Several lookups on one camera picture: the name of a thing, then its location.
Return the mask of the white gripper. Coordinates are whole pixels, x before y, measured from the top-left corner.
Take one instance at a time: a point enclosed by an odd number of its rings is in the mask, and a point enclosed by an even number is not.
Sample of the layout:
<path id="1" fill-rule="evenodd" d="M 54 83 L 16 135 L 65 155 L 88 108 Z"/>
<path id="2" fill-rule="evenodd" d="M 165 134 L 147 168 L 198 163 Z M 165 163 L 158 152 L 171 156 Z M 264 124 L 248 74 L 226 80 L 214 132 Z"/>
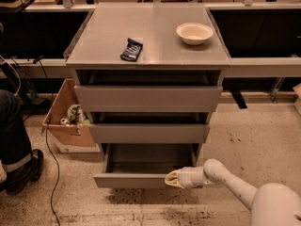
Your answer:
<path id="1" fill-rule="evenodd" d="M 166 175 L 165 184 L 177 188 L 195 188 L 204 185 L 203 167 L 184 167 Z"/>

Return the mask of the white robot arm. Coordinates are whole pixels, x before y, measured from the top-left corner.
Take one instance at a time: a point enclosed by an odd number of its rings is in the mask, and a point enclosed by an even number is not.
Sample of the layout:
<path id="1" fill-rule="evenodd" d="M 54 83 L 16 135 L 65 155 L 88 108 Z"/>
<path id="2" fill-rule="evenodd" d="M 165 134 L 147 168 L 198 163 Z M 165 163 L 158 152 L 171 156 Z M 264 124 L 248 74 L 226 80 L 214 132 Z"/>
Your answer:
<path id="1" fill-rule="evenodd" d="M 301 226 L 301 197 L 296 192 L 278 183 L 255 187 L 216 159 L 173 170 L 165 183 L 180 188 L 223 185 L 250 211 L 251 226 Z"/>

